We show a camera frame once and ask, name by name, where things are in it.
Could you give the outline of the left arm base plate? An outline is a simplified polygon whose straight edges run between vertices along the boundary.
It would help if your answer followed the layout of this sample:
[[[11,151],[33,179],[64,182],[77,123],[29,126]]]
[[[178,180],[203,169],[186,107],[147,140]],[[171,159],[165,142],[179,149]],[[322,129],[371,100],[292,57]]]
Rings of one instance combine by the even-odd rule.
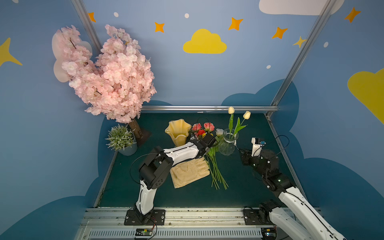
[[[126,213],[125,226],[149,226],[156,224],[163,226],[165,224],[166,210],[152,210],[146,215],[142,215],[136,209],[129,209]]]

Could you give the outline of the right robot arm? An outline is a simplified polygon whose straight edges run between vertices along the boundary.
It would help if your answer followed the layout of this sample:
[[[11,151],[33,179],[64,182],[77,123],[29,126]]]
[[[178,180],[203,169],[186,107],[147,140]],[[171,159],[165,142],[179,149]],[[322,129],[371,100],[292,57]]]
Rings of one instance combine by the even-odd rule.
[[[259,205],[259,209],[243,210],[246,225],[257,223],[275,225],[293,240],[344,240],[318,211],[305,199],[292,181],[280,172],[278,156],[271,150],[239,149],[242,164],[250,166],[262,177],[262,182],[290,209],[296,219],[290,217],[276,201]]]

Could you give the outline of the cream tulip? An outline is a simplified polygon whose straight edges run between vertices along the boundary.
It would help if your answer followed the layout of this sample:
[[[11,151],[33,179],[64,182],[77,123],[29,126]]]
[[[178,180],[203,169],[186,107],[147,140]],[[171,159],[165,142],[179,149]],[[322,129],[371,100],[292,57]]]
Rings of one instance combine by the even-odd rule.
[[[234,121],[234,113],[235,109],[234,107],[229,107],[228,108],[228,113],[230,114],[230,120],[229,120],[229,139],[232,140],[234,137],[232,135],[232,130],[233,130],[233,121]]]

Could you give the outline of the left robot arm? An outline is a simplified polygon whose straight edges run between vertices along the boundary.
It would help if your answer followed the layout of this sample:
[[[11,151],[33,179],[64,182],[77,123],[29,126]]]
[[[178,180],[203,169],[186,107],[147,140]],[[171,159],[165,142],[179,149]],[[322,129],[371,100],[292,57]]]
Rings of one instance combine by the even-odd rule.
[[[180,147],[156,147],[145,155],[145,160],[139,166],[140,191],[134,207],[137,216],[141,219],[150,217],[154,209],[156,191],[167,179],[172,167],[203,157],[216,142],[215,137],[207,134],[202,139],[192,139]]]

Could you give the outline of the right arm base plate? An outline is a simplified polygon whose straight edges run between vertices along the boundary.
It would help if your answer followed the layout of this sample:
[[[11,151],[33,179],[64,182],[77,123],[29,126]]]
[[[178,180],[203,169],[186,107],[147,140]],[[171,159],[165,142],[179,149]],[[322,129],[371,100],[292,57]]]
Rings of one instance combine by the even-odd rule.
[[[245,225],[247,226],[257,226],[257,225],[271,225],[274,226],[275,224],[270,219],[270,214],[272,213],[272,210],[277,210],[278,208],[274,209],[254,209],[251,207],[243,207],[243,219],[245,221]]]

